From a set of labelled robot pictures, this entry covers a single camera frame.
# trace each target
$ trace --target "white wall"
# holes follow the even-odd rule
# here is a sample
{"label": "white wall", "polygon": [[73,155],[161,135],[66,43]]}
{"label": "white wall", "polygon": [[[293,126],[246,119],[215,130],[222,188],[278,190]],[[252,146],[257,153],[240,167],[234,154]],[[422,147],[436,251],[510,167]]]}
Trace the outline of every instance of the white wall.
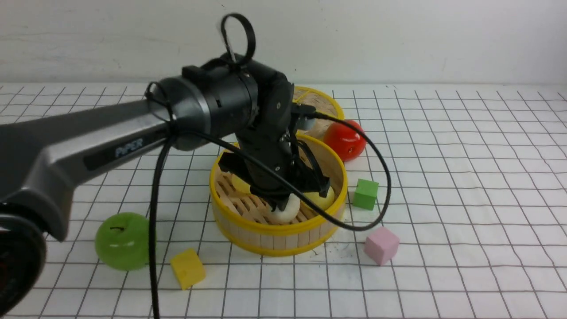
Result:
{"label": "white wall", "polygon": [[0,0],[0,81],[174,75],[232,11],[299,83],[567,83],[565,0]]}

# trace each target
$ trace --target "white table surface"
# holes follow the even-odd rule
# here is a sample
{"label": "white table surface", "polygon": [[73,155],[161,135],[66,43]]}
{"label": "white table surface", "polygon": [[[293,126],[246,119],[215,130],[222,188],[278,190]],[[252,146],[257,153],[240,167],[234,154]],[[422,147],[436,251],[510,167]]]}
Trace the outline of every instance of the white table surface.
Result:
{"label": "white table surface", "polygon": [[[0,84],[0,124],[140,99],[145,86]],[[367,233],[344,230],[294,257],[243,251],[210,211],[219,147],[174,150],[157,225],[162,317],[567,317],[567,87],[312,87],[336,98],[387,157],[394,188],[383,224],[401,239],[396,257],[374,265],[362,251]],[[150,316],[148,269],[111,270],[93,239],[110,215],[147,212],[157,152],[78,187],[67,240],[48,239],[41,278],[5,318]],[[373,153],[346,167],[350,186],[379,181],[383,201]],[[347,207],[355,224],[375,217]],[[191,247],[207,277],[181,291],[168,263]]]}

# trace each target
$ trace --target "green apple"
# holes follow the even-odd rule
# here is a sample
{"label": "green apple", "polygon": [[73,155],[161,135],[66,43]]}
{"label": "green apple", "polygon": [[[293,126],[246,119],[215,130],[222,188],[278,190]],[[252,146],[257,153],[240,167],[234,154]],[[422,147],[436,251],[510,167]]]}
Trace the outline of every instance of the green apple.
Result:
{"label": "green apple", "polygon": [[96,254],[117,270],[142,268],[149,261],[149,226],[149,220],[137,213],[124,212],[110,217],[96,232]]}

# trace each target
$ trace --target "yellow rim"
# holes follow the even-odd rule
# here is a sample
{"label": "yellow rim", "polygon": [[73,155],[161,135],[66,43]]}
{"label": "yellow rim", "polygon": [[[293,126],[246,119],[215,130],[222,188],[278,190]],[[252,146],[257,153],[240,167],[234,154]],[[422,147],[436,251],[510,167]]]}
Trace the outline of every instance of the yellow rim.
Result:
{"label": "yellow rim", "polygon": [[298,89],[298,90],[305,90],[305,92],[302,95],[300,95],[299,98],[294,99],[293,102],[296,103],[298,101],[301,101],[309,93],[317,93],[317,94],[321,95],[322,97],[324,97],[325,99],[329,100],[329,102],[333,105],[333,107],[335,108],[335,111],[337,112],[336,118],[338,118],[339,120],[345,119],[345,114],[342,112],[341,106],[338,105],[338,102],[335,99],[333,99],[331,96],[325,94],[324,92],[312,89],[312,88],[307,87],[307,86],[296,86],[295,88]]}
{"label": "yellow rim", "polygon": [[[297,137],[299,139],[312,141],[312,142],[315,142],[315,143],[323,146],[327,151],[329,151],[329,153],[335,158],[335,160],[341,166],[342,176],[344,177],[343,180],[342,180],[341,191],[338,193],[338,197],[335,200],[335,202],[326,210],[330,215],[334,215],[341,208],[341,206],[346,202],[346,194],[348,192],[348,181],[347,181],[347,178],[346,178],[345,166],[344,166],[343,162],[341,161],[341,159],[338,157],[338,155],[330,147],[328,147],[325,143],[317,140],[316,138],[308,136],[308,135],[297,134]],[[251,230],[255,233],[277,235],[277,236],[286,236],[286,235],[301,233],[301,232],[304,232],[305,230],[308,230],[308,229],[313,229],[313,228],[323,224],[326,221],[326,219],[324,219],[321,216],[315,216],[315,217],[313,217],[313,218],[311,218],[307,221],[304,221],[304,222],[301,222],[301,223],[298,223],[298,224],[293,224],[293,225],[264,225],[264,224],[255,223],[253,221],[249,221],[247,219],[244,219],[242,216],[233,213],[228,207],[226,207],[221,202],[221,198],[217,195],[217,190],[215,189],[215,171],[216,171],[216,167],[218,166],[218,162],[219,162],[220,159],[221,159],[221,156],[218,156],[217,160],[215,161],[215,163],[213,165],[213,169],[211,169],[211,173],[210,173],[210,177],[209,177],[209,189],[210,189],[210,193],[211,193],[211,198],[213,199],[213,201],[215,202],[215,204],[219,208],[219,211],[221,212],[221,214],[223,214],[224,217],[226,217],[227,219],[232,221],[237,226],[240,226],[244,229]]]}
{"label": "yellow rim", "polygon": [[331,230],[329,230],[329,233],[327,233],[324,237],[320,238],[316,242],[313,242],[309,245],[301,246],[301,247],[294,248],[294,249],[276,250],[276,249],[260,248],[260,247],[252,246],[252,245],[249,245],[249,244],[245,244],[245,243],[239,241],[238,239],[236,239],[235,237],[233,237],[224,228],[222,228],[221,224],[218,222],[216,217],[215,217],[215,221],[217,221],[217,227],[221,231],[221,233],[226,237],[226,239],[231,241],[234,245],[236,245],[236,246],[238,246],[238,247],[240,247],[244,250],[248,250],[251,253],[255,253],[255,254],[258,254],[258,255],[266,255],[266,256],[271,256],[271,257],[284,257],[284,256],[292,256],[292,255],[305,253],[306,251],[309,251],[309,250],[321,245],[325,241],[327,241],[327,239],[329,239],[337,231],[337,228],[338,228],[338,227],[333,227]]}

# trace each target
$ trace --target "pink cube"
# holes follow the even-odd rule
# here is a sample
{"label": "pink cube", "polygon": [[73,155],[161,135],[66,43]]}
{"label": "pink cube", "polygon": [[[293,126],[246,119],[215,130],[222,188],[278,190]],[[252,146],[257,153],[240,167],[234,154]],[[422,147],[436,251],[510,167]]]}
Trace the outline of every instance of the pink cube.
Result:
{"label": "pink cube", "polygon": [[377,264],[383,266],[397,253],[400,239],[386,227],[380,227],[366,237],[364,252]]}

